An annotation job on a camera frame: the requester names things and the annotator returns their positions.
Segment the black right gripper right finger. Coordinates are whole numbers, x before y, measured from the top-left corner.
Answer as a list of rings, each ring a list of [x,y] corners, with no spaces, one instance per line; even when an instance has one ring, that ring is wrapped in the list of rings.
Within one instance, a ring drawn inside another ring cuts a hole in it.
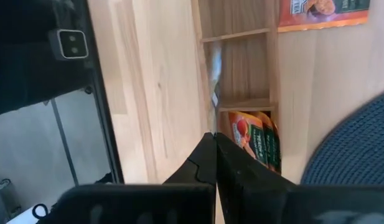
[[[296,185],[222,133],[217,184],[229,224],[384,224],[384,187]]]

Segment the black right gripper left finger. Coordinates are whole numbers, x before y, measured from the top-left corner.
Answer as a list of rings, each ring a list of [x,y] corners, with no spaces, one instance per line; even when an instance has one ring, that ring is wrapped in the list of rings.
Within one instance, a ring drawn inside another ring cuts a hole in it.
[[[217,143],[206,133],[162,184],[88,184],[66,191],[39,224],[213,224]]]

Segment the orange peach tea packet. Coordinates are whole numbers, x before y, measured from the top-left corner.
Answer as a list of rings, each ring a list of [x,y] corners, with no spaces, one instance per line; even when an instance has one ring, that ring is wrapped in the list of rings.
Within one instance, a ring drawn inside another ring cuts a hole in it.
[[[364,24],[369,8],[370,0],[281,0],[278,32]]]
[[[281,175],[281,149],[278,128],[267,114],[258,112],[257,117],[263,123],[268,167],[270,170]]]
[[[228,113],[234,142],[253,159],[268,168],[263,122],[259,118],[239,111]]]

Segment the wooden three-compartment tea box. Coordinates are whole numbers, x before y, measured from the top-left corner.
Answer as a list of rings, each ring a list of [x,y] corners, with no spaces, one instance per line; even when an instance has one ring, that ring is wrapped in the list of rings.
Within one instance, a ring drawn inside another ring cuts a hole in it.
[[[278,0],[191,0],[207,125],[210,130],[210,46],[222,44],[217,132],[232,139],[228,113],[278,122]]]

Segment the dark round plate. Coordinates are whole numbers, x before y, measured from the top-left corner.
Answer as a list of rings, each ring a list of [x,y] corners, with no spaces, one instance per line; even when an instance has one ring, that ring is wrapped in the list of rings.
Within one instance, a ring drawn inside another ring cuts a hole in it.
[[[316,147],[304,185],[384,185],[384,92],[340,122]]]

